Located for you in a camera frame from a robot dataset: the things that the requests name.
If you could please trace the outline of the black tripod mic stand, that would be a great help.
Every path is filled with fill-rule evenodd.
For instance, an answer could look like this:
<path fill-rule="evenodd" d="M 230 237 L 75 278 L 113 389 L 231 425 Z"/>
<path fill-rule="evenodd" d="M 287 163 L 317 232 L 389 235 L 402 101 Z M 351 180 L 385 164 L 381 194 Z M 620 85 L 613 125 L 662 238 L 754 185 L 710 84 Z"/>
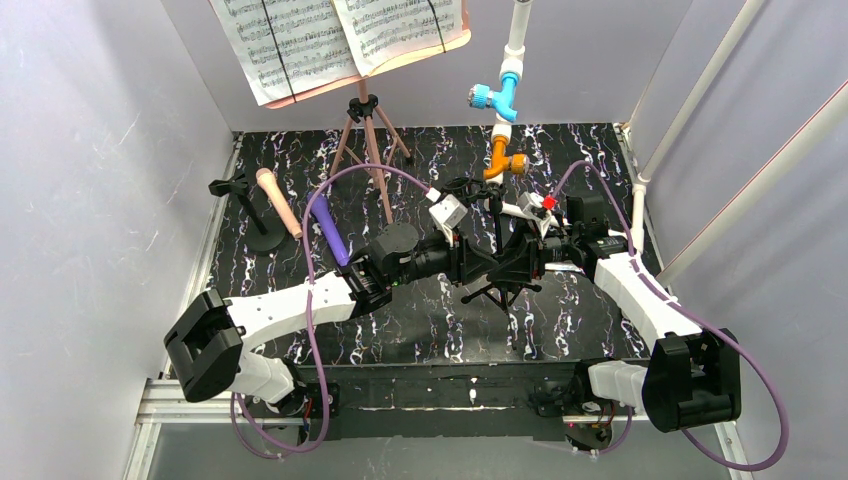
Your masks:
<path fill-rule="evenodd" d="M 501 186 L 496 186 L 494 184 L 486 183 L 482 180 L 472 179 L 470 177 L 456 177 L 450 181 L 448 181 L 442 190 L 442 194 L 452 194 L 458 200 L 460 200 L 466 207 L 471 207 L 478 202 L 482 201 L 489 206 L 488 216 L 491 218 L 492 226 L 494 230 L 494 242 L 495 247 L 492 252 L 486 251 L 497 257 L 502 253 L 506 243 L 509 241 L 510 237 L 506 237 L 504 235 L 503 225 L 504 225 L 504 201 L 503 196 L 505 194 L 505 189 Z M 530 225 L 527 220 L 521 219 L 515 226 L 515 230 L 519 228 L 529 228 L 532 229 L 538 238 L 538 232 L 536 229 Z M 454 229 L 454 248 L 455 244 L 459 238 L 466 238 L 472 245 L 474 245 L 471 240 L 469 240 L 464 233 L 459 231 L 458 229 Z M 540 250 L 541 250 L 542 242 L 539 240 L 539 260 L 540 260 L 540 277 L 541 271 L 543 269 L 543 263 L 540 258 Z M 530 289 L 535 292 L 541 290 L 541 287 L 536 285 L 534 281 L 529 284 L 524 285 L 503 285 L 496 286 L 490 283 L 486 279 L 487 283 L 480 287 L 478 290 L 467 294 L 461 298 L 461 302 L 463 304 L 470 303 L 473 299 L 485 296 L 491 302 L 493 302 L 503 313 L 507 314 L 509 312 L 509 308 L 513 305 L 513 303 L 517 300 L 519 294 L 524 289 Z"/>

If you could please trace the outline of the purple microphone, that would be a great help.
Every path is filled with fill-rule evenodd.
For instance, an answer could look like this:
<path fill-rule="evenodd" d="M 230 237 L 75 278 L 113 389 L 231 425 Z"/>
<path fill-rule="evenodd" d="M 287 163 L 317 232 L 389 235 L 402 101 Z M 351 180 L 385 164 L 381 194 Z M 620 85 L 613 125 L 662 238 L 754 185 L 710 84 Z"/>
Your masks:
<path fill-rule="evenodd" d="M 311 215 L 318 222 L 337 265 L 347 266 L 350 261 L 349 253 L 330 212 L 326 197 L 323 194 L 311 192 L 308 199 L 312 201 Z"/>

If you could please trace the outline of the black round-base mic stand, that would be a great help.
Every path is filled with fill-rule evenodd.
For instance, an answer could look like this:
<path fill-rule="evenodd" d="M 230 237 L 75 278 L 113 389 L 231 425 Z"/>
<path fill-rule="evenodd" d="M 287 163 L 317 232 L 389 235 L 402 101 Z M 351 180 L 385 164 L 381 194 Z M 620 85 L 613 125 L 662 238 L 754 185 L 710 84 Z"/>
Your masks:
<path fill-rule="evenodd" d="M 247 213 L 249 221 L 246 227 L 245 243 L 252 253 L 270 255 L 285 242 L 287 230 L 279 218 L 261 216 L 249 197 L 249 184 L 244 173 L 223 180 L 213 180 L 208 185 L 209 192 L 216 197 L 232 195 Z"/>

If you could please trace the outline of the pink microphone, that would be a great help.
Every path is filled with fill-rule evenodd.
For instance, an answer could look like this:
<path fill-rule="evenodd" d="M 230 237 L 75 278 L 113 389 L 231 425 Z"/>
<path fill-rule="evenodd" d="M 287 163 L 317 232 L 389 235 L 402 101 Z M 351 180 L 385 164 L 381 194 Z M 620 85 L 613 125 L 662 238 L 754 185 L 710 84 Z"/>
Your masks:
<path fill-rule="evenodd" d="M 301 240 L 303 237 L 301 223 L 279 187 L 276 175 L 268 168 L 260 168 L 256 172 L 256 181 L 265 192 L 288 232 L 294 239 Z"/>

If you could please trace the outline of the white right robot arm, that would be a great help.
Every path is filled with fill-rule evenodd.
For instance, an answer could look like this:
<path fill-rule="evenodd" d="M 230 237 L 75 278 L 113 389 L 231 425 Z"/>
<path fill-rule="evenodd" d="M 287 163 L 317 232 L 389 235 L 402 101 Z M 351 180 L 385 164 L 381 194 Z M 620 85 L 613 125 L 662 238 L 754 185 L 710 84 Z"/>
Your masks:
<path fill-rule="evenodd" d="M 623 360 L 584 360 L 568 399 L 618 403 L 648 416 L 661 432 L 683 431 L 737 419 L 742 410 L 740 354 L 726 329 L 686 317 L 679 304 L 645 268 L 624 233 L 613 233 L 598 196 L 566 201 L 525 193 L 518 204 L 485 203 L 494 217 L 516 220 L 513 235 L 489 275 L 516 272 L 523 283 L 551 263 L 569 261 L 619 307 L 650 350 L 647 365 Z"/>

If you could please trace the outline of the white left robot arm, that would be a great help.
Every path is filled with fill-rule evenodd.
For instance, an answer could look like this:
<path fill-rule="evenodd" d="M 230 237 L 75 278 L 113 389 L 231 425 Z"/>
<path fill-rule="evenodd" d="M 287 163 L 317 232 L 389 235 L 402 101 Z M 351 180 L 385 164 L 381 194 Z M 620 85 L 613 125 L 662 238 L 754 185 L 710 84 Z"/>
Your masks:
<path fill-rule="evenodd" d="M 164 337 L 184 398 L 209 400 L 225 391 L 278 403 L 305 385 L 294 367 L 255 353 L 270 340 L 309 325 L 343 322 L 387 305 L 392 290 L 438 274 L 464 285 L 499 264 L 495 255 L 461 233 L 420 237 L 393 223 L 350 262 L 313 283 L 248 297 L 223 297 L 215 288 L 197 295 Z"/>

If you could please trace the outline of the silver open-end wrench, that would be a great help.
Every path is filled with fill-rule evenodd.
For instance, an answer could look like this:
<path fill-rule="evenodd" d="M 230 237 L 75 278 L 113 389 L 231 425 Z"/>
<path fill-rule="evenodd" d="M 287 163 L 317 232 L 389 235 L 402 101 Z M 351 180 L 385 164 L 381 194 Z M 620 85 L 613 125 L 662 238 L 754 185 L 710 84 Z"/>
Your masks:
<path fill-rule="evenodd" d="M 545 270 L 550 272 L 575 272 L 584 274 L 583 268 L 572 262 L 549 262 L 545 264 Z"/>

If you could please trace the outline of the orange pipe valve fitting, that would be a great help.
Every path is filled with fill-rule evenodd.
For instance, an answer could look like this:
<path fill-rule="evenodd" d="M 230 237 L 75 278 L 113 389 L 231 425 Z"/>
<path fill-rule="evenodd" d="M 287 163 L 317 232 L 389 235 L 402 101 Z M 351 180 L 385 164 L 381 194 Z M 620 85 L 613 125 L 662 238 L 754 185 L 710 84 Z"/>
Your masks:
<path fill-rule="evenodd" d="M 483 171 L 484 180 L 489 181 L 495 179 L 505 172 L 510 172 L 516 175 L 523 175 L 527 173 L 527 155 L 523 153 L 508 155 L 506 153 L 508 144 L 509 139 L 504 135 L 495 135 L 493 137 L 491 164 Z"/>

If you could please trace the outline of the pink tripod music stand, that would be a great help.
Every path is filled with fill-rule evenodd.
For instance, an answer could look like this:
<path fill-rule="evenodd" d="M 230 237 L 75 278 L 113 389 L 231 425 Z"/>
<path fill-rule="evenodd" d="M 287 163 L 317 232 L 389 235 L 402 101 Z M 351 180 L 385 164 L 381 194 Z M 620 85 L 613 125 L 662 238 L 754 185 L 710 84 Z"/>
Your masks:
<path fill-rule="evenodd" d="M 358 93 L 348 103 L 346 122 L 337 144 L 329 175 L 333 176 L 338 172 L 345 154 L 357 165 L 374 164 L 391 166 L 394 162 L 395 153 L 400 151 L 403 159 L 407 163 L 411 163 L 412 152 L 401 139 L 397 129 L 390 122 L 388 115 L 380 106 L 378 97 L 368 91 L 364 80 L 359 80 L 356 86 Z M 382 122 L 391 137 L 387 157 L 383 157 L 378 148 L 374 117 L 377 117 Z M 362 124 L 365 135 L 365 153 L 363 158 L 355 154 L 347 145 L 354 125 L 359 123 Z"/>

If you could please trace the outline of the sheet music book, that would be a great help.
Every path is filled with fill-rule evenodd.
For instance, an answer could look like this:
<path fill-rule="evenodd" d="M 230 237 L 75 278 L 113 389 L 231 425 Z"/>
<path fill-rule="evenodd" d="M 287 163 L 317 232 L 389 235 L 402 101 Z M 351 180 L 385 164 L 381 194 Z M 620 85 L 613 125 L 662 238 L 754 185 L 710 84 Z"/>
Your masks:
<path fill-rule="evenodd" d="M 213 1 L 260 106 L 303 98 L 431 58 L 471 38 L 464 1 Z"/>

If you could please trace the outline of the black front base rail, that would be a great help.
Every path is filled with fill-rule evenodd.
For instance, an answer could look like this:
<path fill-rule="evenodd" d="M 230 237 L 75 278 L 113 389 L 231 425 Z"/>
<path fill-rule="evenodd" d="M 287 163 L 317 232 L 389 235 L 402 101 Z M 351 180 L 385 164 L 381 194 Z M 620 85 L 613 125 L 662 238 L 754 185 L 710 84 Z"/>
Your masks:
<path fill-rule="evenodd" d="M 606 446 L 627 414 L 590 398 L 578 361 L 329 366 L 327 440 L 528 437 Z"/>

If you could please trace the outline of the white PVC pipe frame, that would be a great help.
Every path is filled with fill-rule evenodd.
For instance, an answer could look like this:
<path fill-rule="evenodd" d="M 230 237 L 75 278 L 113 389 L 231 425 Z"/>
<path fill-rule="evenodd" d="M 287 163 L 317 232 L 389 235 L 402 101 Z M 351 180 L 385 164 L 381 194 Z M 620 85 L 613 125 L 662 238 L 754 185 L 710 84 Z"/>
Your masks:
<path fill-rule="evenodd" d="M 525 37 L 529 26 L 529 17 L 533 2 L 530 0 L 514 2 L 509 37 L 504 46 L 503 60 L 499 71 L 500 89 L 475 84 L 468 95 L 468 103 L 477 109 L 491 108 L 496 112 L 496 121 L 491 134 L 492 155 L 490 165 L 483 171 L 483 179 L 488 183 L 500 185 L 506 172 L 525 174 L 528 160 L 524 154 L 506 154 L 512 134 L 512 126 L 517 119 L 514 108 L 517 88 L 524 71 Z"/>

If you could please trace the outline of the white wall pipe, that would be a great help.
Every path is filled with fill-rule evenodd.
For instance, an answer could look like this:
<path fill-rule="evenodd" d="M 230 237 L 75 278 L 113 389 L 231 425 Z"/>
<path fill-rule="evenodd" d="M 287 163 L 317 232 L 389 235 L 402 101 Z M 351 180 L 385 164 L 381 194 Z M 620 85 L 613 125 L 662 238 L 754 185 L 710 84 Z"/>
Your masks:
<path fill-rule="evenodd" d="M 686 126 L 695 109 L 701 103 L 709 88 L 712 86 L 718 74 L 721 72 L 730 55 L 736 49 L 738 43 L 747 32 L 755 17 L 765 4 L 763 0 L 746 1 L 734 17 L 728 30 L 711 54 L 707 64 L 697 78 L 690 92 L 687 94 L 679 110 L 670 122 L 667 130 L 660 139 L 654 152 L 647 159 L 642 170 L 638 174 L 641 182 L 649 183 L 653 174 L 663 162 L 671 147 L 676 142 L 683 128 Z"/>

